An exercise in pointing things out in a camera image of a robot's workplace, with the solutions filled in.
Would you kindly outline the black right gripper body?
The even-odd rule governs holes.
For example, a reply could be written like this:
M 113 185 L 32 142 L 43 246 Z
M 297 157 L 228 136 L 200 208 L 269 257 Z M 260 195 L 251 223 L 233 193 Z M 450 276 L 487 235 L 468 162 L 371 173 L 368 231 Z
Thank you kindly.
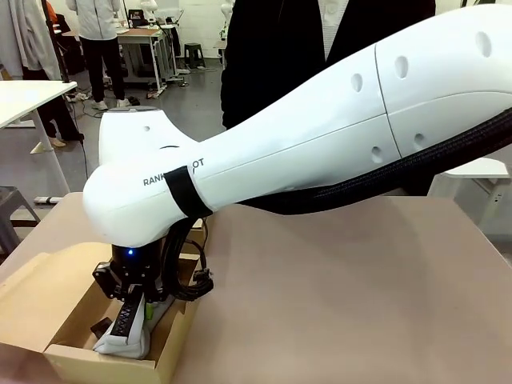
M 141 286 L 145 294 L 158 294 L 161 289 L 162 244 L 151 242 L 140 247 L 112 245 L 110 269 L 120 282 L 121 292 Z

